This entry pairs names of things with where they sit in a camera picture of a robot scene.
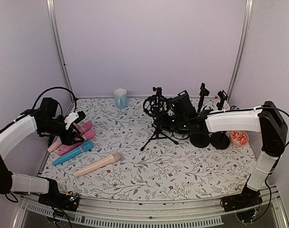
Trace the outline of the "tall pink microphone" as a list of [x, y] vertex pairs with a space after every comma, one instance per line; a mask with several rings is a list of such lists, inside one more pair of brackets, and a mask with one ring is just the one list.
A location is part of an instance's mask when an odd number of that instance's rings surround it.
[[89, 140], [91, 136], [95, 135], [94, 130], [92, 129], [93, 124], [91, 121], [88, 121], [84, 123], [80, 128], [78, 129], [80, 131], [80, 135], [85, 139]]

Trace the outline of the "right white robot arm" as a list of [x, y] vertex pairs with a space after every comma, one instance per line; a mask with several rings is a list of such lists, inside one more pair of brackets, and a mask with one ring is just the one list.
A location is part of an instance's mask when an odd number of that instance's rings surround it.
[[238, 196], [241, 207], [248, 207], [256, 200], [256, 193], [276, 166], [276, 162], [288, 145], [288, 126], [282, 117], [283, 111], [271, 101], [263, 105], [235, 110], [203, 110], [192, 106], [187, 93], [178, 94], [168, 100], [174, 113], [170, 127], [189, 131], [191, 143], [205, 148], [212, 138], [220, 140], [217, 133], [226, 131], [248, 131], [261, 133], [262, 149], [256, 166], [245, 184], [245, 191]]

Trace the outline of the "round stand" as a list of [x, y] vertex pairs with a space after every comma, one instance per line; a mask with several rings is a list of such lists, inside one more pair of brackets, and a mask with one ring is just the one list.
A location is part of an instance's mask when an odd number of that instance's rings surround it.
[[199, 93], [199, 102], [198, 102], [198, 109], [197, 109], [197, 112], [199, 113], [202, 109], [202, 106], [203, 106], [203, 102], [204, 102], [204, 98], [206, 96], [209, 96], [210, 94], [210, 91], [208, 89], [206, 89], [205, 87], [205, 83], [202, 83], [201, 86], [200, 86], [200, 93]]
[[205, 148], [210, 144], [209, 131], [205, 120], [211, 109], [202, 110], [197, 118], [190, 121], [190, 142], [198, 148]]
[[228, 98], [228, 95], [227, 95], [227, 93], [224, 90], [222, 90], [222, 91], [219, 91], [217, 93], [217, 96], [220, 99], [220, 101], [216, 104], [216, 107], [217, 107], [217, 110], [221, 111], [223, 109], [224, 102]]
[[226, 132], [233, 129], [232, 124], [229, 123], [232, 115], [225, 114], [227, 111], [231, 111], [231, 109], [212, 111], [207, 119], [209, 132], [212, 133], [210, 143], [219, 150], [227, 149], [230, 145], [230, 139]]

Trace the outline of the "short pink microphone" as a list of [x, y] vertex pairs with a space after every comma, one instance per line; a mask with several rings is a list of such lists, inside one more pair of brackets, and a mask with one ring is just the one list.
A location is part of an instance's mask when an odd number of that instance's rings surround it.
[[[82, 137], [84, 139], [84, 142], [88, 141], [88, 140], [91, 140], [93, 137], [96, 136], [96, 133], [93, 129], [91, 130], [88, 130], [87, 132], [85, 132]], [[59, 156], [62, 156], [68, 152], [70, 152], [71, 150], [77, 148], [78, 146], [80, 146], [82, 144], [82, 142], [80, 143], [76, 143], [76, 144], [73, 144], [73, 145], [70, 145], [70, 146], [64, 146], [59, 152], [58, 152], [58, 155]]]

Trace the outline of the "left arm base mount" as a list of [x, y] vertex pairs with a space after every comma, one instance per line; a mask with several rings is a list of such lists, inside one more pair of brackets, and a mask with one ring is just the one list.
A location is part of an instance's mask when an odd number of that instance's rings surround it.
[[48, 181], [48, 192], [40, 194], [38, 202], [50, 207], [76, 212], [79, 205], [79, 193], [72, 191], [61, 193], [55, 180], [45, 178]]

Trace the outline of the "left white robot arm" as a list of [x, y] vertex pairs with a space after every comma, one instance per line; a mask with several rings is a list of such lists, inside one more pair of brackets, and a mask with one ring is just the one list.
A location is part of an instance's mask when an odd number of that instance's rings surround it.
[[67, 116], [56, 117], [59, 104], [51, 97], [45, 97], [38, 109], [27, 109], [8, 124], [0, 133], [0, 194], [38, 193], [44, 194], [52, 206], [59, 206], [63, 196], [53, 187], [56, 182], [40, 177], [13, 173], [8, 170], [5, 159], [7, 155], [25, 138], [33, 133], [40, 137], [53, 135], [60, 138], [64, 145], [74, 145], [84, 141], [76, 124], [85, 118], [83, 111], [73, 111]]

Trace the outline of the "black microphone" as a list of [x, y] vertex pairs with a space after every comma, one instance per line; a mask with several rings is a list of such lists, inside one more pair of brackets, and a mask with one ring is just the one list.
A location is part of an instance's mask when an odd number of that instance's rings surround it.
[[48, 139], [48, 147], [52, 145], [52, 143], [54, 142], [55, 136], [54, 135], [50, 135], [49, 139]]

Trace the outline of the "blue microphone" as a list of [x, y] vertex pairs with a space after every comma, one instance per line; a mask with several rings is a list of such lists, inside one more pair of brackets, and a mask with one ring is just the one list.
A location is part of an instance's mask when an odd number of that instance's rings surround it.
[[79, 147], [69, 151], [68, 153], [61, 155], [58, 159], [56, 159], [53, 162], [54, 166], [57, 166], [59, 164], [63, 164], [64, 162], [70, 160], [71, 158], [74, 158], [78, 155], [80, 155], [83, 152], [89, 151], [94, 147], [94, 144], [92, 141], [86, 141], [82, 143]]

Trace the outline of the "beige microphone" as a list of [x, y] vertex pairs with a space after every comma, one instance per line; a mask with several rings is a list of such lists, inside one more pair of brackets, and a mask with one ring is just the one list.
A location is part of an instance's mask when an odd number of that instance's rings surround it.
[[109, 154], [108, 156], [104, 157], [103, 159], [100, 159], [100, 160], [94, 162], [93, 164], [88, 165], [88, 166], [76, 171], [73, 174], [73, 176], [74, 177], [80, 177], [80, 176], [86, 175], [90, 172], [93, 172], [93, 171], [99, 169], [99, 168], [102, 168], [102, 167], [107, 166], [109, 164], [116, 163], [120, 160], [121, 160], [121, 155], [119, 153], [115, 152], [115, 153]]
[[57, 150], [58, 147], [60, 147], [61, 145], [62, 145], [61, 140], [60, 140], [60, 139], [57, 139], [54, 143], [52, 143], [52, 144], [49, 146], [49, 148], [47, 149], [47, 151], [48, 151], [49, 153], [51, 153], [51, 152]]

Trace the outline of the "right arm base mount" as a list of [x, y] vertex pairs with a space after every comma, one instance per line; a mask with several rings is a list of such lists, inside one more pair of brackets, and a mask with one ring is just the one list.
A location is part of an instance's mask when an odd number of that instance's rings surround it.
[[253, 207], [262, 203], [260, 191], [254, 191], [244, 187], [242, 192], [232, 196], [222, 197], [220, 206], [225, 212]]

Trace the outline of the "black tripod shock-mount stand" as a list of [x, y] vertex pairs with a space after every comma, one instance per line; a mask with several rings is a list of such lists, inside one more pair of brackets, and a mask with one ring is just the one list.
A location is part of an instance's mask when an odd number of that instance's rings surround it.
[[154, 95], [149, 96], [143, 102], [143, 111], [145, 114], [153, 118], [153, 123], [151, 126], [155, 129], [153, 135], [148, 139], [148, 141], [141, 147], [140, 151], [144, 151], [145, 147], [148, 145], [149, 142], [153, 140], [161, 140], [161, 139], [169, 139], [175, 145], [178, 145], [178, 142], [173, 140], [171, 137], [163, 133], [163, 129], [161, 127], [163, 117], [169, 111], [169, 103], [168, 99], [162, 95], [162, 88], [161, 87], [153, 87]]

